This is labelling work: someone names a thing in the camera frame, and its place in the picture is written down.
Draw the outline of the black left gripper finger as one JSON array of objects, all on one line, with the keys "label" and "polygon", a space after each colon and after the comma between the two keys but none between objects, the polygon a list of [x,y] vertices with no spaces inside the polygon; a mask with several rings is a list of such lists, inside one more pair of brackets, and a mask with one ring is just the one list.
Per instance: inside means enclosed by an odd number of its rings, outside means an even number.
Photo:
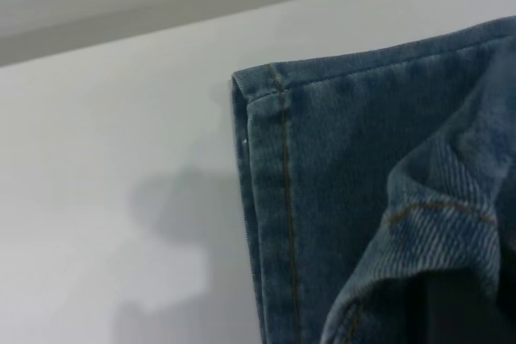
[{"label": "black left gripper finger", "polygon": [[417,277],[409,282],[410,343],[514,343],[515,323],[473,277]]}]

